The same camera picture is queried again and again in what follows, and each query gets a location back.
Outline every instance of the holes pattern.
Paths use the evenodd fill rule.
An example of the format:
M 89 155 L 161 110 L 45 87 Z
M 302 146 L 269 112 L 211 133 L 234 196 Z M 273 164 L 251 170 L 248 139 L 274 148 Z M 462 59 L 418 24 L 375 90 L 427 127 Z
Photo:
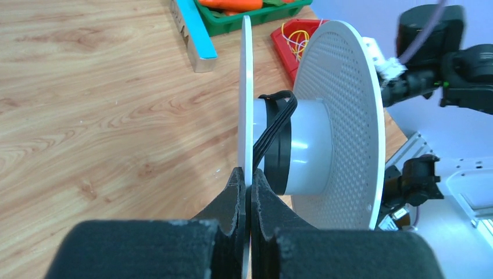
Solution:
M 378 125 L 364 53 L 351 50 L 348 41 L 334 32 L 312 38 L 310 44 L 294 92 L 299 99 L 321 98 L 327 105 L 333 167 L 324 194 L 293 196 L 293 205 L 318 228 L 368 229 L 376 194 Z

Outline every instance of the green tray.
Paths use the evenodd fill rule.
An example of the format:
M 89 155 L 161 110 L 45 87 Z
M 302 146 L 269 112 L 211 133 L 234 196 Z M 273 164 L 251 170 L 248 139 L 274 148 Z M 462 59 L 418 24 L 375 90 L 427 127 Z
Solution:
M 205 28 L 207 28 L 207 31 L 209 32 L 209 36 L 212 37 L 241 29 L 243 16 L 245 15 L 250 16 L 252 25 L 258 25 L 283 19 L 285 17 L 295 16 L 304 6 L 310 5 L 312 1 L 313 0 L 298 0 L 279 7 L 266 7 L 260 10 L 253 10 L 251 12 L 225 17 L 215 17 L 210 12 L 209 8 L 199 4 L 198 0 L 195 0 L 195 4 L 199 8 Z

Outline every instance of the black tape roll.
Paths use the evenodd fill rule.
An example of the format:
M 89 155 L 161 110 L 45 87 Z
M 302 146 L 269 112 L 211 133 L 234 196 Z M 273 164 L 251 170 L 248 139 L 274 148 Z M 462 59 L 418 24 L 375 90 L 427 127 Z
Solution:
M 287 105 L 285 99 L 265 99 L 267 127 L 274 122 L 279 111 Z M 288 185 L 291 162 L 291 121 L 281 130 L 264 156 L 264 175 L 277 195 L 284 195 Z

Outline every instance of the perforated white disc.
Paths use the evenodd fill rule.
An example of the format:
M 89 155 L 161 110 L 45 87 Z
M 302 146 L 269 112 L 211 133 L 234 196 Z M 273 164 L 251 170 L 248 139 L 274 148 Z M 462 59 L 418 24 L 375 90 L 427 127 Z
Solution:
M 321 195 L 292 196 L 297 214 L 318 228 L 374 229 L 385 163 L 385 123 L 378 78 L 359 33 L 329 21 L 303 53 L 294 94 L 327 106 L 333 145 Z
M 253 43 L 249 16 L 243 17 L 240 56 L 240 98 L 238 101 L 238 164 L 245 186 L 253 180 Z

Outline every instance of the red tray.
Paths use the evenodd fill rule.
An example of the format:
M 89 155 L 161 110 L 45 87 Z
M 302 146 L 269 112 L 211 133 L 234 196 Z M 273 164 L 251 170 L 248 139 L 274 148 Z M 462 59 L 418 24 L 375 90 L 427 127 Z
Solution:
M 310 37 L 315 33 L 315 30 L 319 28 L 320 20 L 318 19 L 292 19 L 284 24 L 284 35 L 289 37 L 293 32 L 298 30 L 305 30 Z M 292 83 L 296 79 L 296 72 L 298 71 L 299 62 L 296 61 L 296 56 L 291 52 L 290 46 L 287 44 L 286 39 L 281 33 L 281 27 L 276 29 L 270 35 L 272 41 L 274 41 L 274 47 L 279 57 L 283 61 L 284 68 L 291 78 Z

